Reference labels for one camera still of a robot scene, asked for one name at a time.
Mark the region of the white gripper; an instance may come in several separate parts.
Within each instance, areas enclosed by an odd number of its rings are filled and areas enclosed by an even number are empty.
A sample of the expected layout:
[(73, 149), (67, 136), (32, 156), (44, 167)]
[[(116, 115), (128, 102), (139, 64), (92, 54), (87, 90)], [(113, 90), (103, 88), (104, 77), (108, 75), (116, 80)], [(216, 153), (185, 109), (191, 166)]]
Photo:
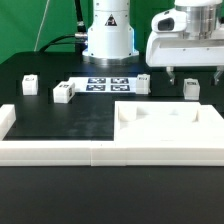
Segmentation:
[(149, 36), (146, 63), (166, 67), (170, 83), (175, 84), (174, 67), (217, 67), (214, 85), (224, 73), (224, 30), (216, 30), (208, 39), (183, 39), (179, 33), (156, 33)]

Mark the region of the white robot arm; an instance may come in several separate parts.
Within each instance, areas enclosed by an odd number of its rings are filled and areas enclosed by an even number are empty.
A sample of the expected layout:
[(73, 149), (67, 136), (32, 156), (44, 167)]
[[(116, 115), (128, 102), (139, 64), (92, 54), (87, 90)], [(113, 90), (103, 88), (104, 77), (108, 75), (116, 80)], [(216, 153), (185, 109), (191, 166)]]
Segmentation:
[[(223, 0), (174, 0), (174, 7), (155, 15), (146, 47), (146, 63), (164, 67), (171, 80), (176, 67), (214, 67), (224, 74)], [(130, 0), (93, 0), (93, 23), (83, 59), (102, 65), (121, 64), (139, 55), (129, 23)]]

